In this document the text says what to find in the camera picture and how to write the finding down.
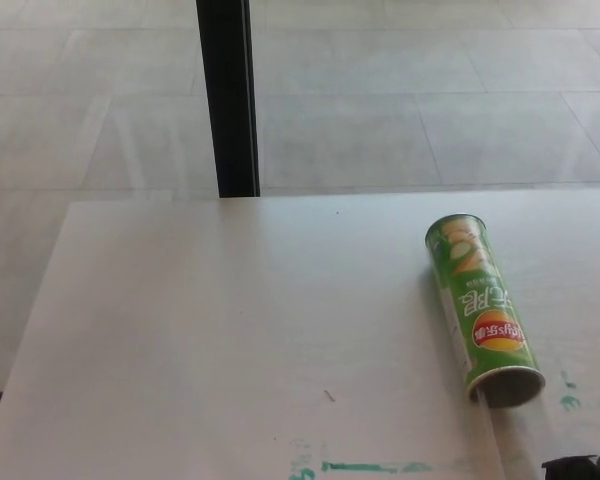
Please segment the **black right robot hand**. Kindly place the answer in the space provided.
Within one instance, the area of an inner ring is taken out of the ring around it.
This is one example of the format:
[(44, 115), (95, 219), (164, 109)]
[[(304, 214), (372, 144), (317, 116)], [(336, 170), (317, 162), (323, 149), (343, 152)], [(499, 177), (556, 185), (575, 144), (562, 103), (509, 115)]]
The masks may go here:
[(600, 480), (600, 454), (561, 457), (541, 465), (545, 480)]

